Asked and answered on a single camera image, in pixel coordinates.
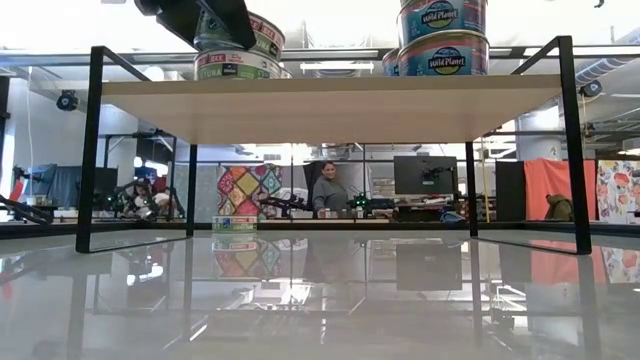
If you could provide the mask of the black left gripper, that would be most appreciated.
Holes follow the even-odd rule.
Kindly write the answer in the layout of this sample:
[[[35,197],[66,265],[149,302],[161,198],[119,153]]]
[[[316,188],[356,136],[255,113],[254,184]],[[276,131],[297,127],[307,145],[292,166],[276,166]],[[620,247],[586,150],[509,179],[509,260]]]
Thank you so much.
[[[192,48],[203,3],[204,10],[235,43],[245,49],[256,44],[245,0],[133,1],[144,16],[156,16],[159,24]]]

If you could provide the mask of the white ceiling light fixture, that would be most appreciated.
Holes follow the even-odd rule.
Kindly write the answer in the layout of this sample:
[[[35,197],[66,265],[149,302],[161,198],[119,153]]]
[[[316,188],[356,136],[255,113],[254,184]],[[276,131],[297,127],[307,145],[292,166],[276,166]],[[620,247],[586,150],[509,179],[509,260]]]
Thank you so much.
[[[303,73],[311,72],[315,77],[358,77],[363,72],[371,73],[374,68],[371,62],[357,61],[323,61],[300,65]]]

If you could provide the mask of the colourful patchwork quilt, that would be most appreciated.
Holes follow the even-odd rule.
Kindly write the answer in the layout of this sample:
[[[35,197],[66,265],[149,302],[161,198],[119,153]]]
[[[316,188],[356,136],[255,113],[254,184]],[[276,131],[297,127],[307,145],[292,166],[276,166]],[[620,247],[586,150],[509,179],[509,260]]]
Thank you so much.
[[[221,166],[217,179],[219,215],[255,215],[260,220],[278,217],[281,211],[261,200],[277,198],[282,189],[282,168],[259,166]]]

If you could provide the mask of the dark grey backdrop panel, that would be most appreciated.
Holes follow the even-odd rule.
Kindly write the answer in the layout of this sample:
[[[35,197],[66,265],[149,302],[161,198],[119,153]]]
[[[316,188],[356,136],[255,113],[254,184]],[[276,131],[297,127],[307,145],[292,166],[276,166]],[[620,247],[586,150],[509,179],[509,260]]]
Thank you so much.
[[[313,190],[318,178],[322,175],[322,161],[313,161],[303,166],[306,186],[307,186],[307,203],[312,204]]]

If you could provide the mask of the person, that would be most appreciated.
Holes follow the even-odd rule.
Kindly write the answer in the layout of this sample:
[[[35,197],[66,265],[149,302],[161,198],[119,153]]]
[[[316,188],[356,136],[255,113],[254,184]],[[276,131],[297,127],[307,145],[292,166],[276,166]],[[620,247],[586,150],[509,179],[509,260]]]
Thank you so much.
[[[173,210],[171,196],[164,192],[155,192],[148,179],[135,181],[133,195],[135,215],[142,220],[169,216]]]
[[[350,209],[348,193],[336,178],[336,167],[333,162],[322,164],[321,174],[313,188],[312,205],[317,213],[329,209],[342,217]]]

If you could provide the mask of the blue-grey cloth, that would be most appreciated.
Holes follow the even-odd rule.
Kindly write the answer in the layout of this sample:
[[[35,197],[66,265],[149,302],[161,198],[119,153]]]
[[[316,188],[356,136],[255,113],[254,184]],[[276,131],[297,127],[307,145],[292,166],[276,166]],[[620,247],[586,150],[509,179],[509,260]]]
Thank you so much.
[[[34,180],[24,181],[22,197],[44,198],[52,206],[76,208],[79,203],[81,182],[80,166],[58,164],[37,165],[27,170]]]

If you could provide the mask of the wooden background table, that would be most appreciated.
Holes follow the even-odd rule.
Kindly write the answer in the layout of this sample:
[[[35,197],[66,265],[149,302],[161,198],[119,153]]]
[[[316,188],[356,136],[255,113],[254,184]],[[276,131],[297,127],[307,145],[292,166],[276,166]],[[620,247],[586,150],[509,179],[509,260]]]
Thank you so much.
[[[365,219],[365,218],[293,218],[293,219],[266,219],[260,220],[259,225],[276,224],[304,224],[304,225],[325,225],[325,224],[389,224],[389,219]]]

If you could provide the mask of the black computer monitor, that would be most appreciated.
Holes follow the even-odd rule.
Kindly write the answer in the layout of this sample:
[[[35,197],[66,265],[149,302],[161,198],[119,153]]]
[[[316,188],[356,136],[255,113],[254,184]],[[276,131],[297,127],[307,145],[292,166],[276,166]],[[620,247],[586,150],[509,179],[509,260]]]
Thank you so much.
[[[442,156],[395,156],[396,195],[454,195],[457,159]]]

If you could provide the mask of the black cabinet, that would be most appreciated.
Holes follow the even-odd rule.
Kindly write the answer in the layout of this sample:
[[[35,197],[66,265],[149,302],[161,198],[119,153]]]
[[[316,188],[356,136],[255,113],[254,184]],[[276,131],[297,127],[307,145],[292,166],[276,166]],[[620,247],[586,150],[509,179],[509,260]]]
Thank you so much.
[[[504,222],[526,219],[525,173],[522,162],[497,162],[496,213]]]

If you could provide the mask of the orange cloth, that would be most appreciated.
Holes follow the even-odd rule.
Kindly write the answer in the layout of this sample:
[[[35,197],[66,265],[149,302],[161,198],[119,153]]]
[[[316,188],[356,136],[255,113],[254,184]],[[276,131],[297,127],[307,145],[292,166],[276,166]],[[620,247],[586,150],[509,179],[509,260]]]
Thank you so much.
[[[587,192],[588,216],[596,214],[596,163],[584,160],[585,187]],[[524,162],[526,219],[543,220],[548,210],[547,195],[563,195],[572,199],[570,175],[567,161],[539,158]]]

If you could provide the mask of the olive green bag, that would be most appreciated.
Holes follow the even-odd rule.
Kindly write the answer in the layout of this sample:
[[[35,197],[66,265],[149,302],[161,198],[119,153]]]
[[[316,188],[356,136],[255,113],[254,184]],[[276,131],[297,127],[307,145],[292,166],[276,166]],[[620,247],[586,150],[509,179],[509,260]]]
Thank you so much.
[[[549,221],[571,222],[574,220],[572,201],[561,194],[546,196],[548,209],[544,219]]]

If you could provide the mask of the floral patterned cloth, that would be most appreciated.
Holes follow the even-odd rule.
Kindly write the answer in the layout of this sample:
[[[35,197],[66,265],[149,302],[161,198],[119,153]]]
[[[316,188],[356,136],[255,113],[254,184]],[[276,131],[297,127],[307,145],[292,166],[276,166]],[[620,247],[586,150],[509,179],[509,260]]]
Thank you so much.
[[[599,160],[597,165],[599,220],[640,225],[640,161]]]

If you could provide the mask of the wooden shelf black metal frame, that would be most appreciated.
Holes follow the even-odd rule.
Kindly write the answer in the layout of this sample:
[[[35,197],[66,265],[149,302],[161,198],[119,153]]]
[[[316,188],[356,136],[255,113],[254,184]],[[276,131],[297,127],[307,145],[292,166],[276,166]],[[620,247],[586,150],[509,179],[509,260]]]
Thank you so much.
[[[461,143],[553,96],[564,107],[575,253],[592,251],[573,40],[559,35],[508,75],[153,81],[105,46],[90,52],[75,249],[91,252],[101,107],[110,103],[189,144]]]

